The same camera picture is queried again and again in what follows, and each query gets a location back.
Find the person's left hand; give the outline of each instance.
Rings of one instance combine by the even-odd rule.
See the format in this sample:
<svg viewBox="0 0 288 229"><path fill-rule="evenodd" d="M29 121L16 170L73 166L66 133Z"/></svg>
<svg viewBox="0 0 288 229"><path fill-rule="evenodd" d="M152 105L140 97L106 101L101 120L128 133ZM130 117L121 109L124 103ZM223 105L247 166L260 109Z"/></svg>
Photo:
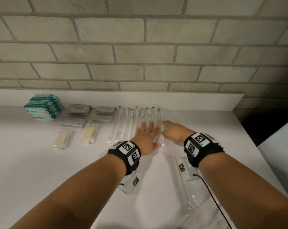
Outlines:
<svg viewBox="0 0 288 229"><path fill-rule="evenodd" d="M153 129L153 122L146 129L146 122L142 123L142 127L137 126L135 135L131 139L141 150L142 156L151 154L156 148L161 147L160 143L153 143L153 139L159 132L159 126Z"/></svg>

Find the person's right hand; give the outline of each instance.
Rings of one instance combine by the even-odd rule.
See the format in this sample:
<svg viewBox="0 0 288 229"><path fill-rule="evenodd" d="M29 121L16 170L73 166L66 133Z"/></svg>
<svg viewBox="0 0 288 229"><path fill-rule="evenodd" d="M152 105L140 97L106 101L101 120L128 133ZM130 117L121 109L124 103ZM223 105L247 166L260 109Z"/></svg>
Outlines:
<svg viewBox="0 0 288 229"><path fill-rule="evenodd" d="M175 143L184 143L190 135L196 133L183 125L172 123L171 121L162 121L162 123L167 127L162 134Z"/></svg>

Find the hand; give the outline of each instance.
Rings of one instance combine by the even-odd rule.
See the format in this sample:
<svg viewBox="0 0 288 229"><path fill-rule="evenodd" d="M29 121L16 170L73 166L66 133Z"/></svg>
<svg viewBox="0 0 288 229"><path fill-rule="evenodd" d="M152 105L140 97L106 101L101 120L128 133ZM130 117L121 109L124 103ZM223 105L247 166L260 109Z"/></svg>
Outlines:
<svg viewBox="0 0 288 229"><path fill-rule="evenodd" d="M142 156L151 154L156 148L161 147L160 143L153 143L153 139L159 132L159 126L153 129L153 122L146 129L146 122L142 123L142 127L137 126L135 135L131 139L141 150Z"/></svg>
<svg viewBox="0 0 288 229"><path fill-rule="evenodd" d="M183 125L172 123L171 121L162 121L162 123L167 127L162 134L175 143L184 143L190 135L196 133Z"/></svg>

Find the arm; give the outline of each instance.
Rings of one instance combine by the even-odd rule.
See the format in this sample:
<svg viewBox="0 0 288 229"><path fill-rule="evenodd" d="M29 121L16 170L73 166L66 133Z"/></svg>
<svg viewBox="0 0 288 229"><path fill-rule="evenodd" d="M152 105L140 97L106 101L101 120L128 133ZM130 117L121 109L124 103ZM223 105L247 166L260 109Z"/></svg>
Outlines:
<svg viewBox="0 0 288 229"><path fill-rule="evenodd" d="M194 134L163 122L168 139L183 143ZM288 228L288 198L258 174L225 153L207 155L199 170L238 229Z"/></svg>
<svg viewBox="0 0 288 229"><path fill-rule="evenodd" d="M143 155L152 153L159 143L153 139L159 128L153 123L137 127L131 139ZM61 184L50 195L17 221L11 229L89 229L126 174L123 160L107 154Z"/></svg>

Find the wrist strap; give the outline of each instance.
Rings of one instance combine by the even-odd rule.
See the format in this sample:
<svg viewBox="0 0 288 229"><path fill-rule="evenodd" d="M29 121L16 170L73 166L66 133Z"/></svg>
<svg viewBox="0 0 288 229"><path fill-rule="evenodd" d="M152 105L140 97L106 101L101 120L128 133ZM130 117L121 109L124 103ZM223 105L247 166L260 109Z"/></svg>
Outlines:
<svg viewBox="0 0 288 229"><path fill-rule="evenodd" d="M108 153L114 154L123 160L126 165L126 175L131 174L139 166L141 151L132 141L120 141L110 147Z"/></svg>
<svg viewBox="0 0 288 229"><path fill-rule="evenodd" d="M224 152L219 142L206 133L195 133L184 141L189 163L198 168L199 163L209 154Z"/></svg>

